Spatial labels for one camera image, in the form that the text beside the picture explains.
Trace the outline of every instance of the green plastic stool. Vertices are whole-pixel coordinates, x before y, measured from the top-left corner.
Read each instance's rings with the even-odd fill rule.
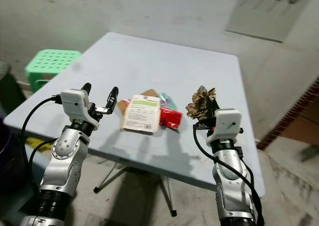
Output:
[[[80,56],[80,52],[72,50],[44,49],[39,51],[25,68],[32,91],[39,90]]]

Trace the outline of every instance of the red snack package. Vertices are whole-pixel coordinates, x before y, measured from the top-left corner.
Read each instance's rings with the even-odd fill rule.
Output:
[[[178,129],[183,113],[169,108],[160,108],[160,111],[159,124],[169,128]]]

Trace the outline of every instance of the black wire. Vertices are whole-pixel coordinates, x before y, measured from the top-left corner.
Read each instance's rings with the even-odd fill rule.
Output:
[[[307,119],[307,120],[309,120],[309,121],[311,121],[311,122],[313,122],[313,123],[316,124],[316,125],[319,125],[318,122],[316,122],[315,120],[310,119],[309,117],[306,117],[305,115],[300,114],[300,116],[303,117],[303,118],[305,118],[305,119]]]
[[[21,129],[21,136],[20,136],[20,144],[21,144],[21,149],[22,149],[22,156],[23,156],[23,160],[24,160],[24,166],[26,169],[28,169],[28,157],[26,155],[26,150],[25,150],[25,146],[24,146],[24,132],[25,132],[25,128],[26,128],[26,124],[28,123],[28,121],[30,120],[30,117],[32,116],[32,114],[40,107],[42,106],[43,104],[45,104],[46,102],[49,102],[49,101],[54,101],[56,100],[55,97],[51,97],[51,98],[48,98],[48,99],[45,99],[43,101],[41,101],[38,105],[36,105],[32,111],[29,113],[29,115],[26,117],[24,123],[23,123],[23,126],[22,126],[22,129]],[[27,177],[31,183],[31,187],[33,189],[33,191],[36,193],[37,189],[33,188],[33,184],[32,184],[32,179],[27,171]]]
[[[32,153],[31,153],[31,156],[30,156],[30,159],[29,159],[29,164],[28,164],[28,170],[29,170],[28,173],[29,173],[29,177],[30,177],[30,180],[31,180],[32,188],[35,189],[35,192],[38,191],[39,187],[36,185],[36,182],[35,182],[34,177],[33,177],[33,171],[32,171],[32,162],[33,162],[34,155],[35,155],[36,151],[38,149],[40,149],[40,147],[44,146],[45,144],[55,142],[56,140],[57,140],[57,138],[51,139],[51,140],[47,140],[47,141],[44,141],[44,142],[40,143],[35,149],[33,149]]]
[[[199,125],[199,122],[197,122],[195,125],[193,125],[193,135],[194,135],[194,140],[195,143],[198,147],[198,149],[205,155],[207,156],[209,159],[213,160],[215,163],[218,163],[224,167],[226,167],[227,169],[229,169],[230,171],[232,171],[233,173],[235,173],[239,178],[241,178],[245,184],[250,188],[251,193],[252,193],[252,197],[253,197],[253,201],[255,204],[255,208],[258,214],[257,217],[257,222],[256,222],[256,226],[263,226],[265,224],[264,221],[264,217],[262,215],[262,205],[260,202],[260,198],[258,196],[258,193],[256,192],[255,188],[253,187],[253,185],[241,174],[239,173],[237,170],[235,170],[233,167],[231,167],[230,165],[226,164],[225,162],[221,161],[220,159],[218,159],[218,157],[212,156],[210,154],[208,154],[199,144],[198,139],[197,139],[197,135],[196,135],[196,130],[197,127]]]
[[[242,160],[242,162],[244,163],[244,165],[246,166],[249,174],[250,174],[250,183],[253,187],[255,187],[255,181],[254,181],[254,174],[253,171],[248,167],[248,165],[246,165],[246,163]]]

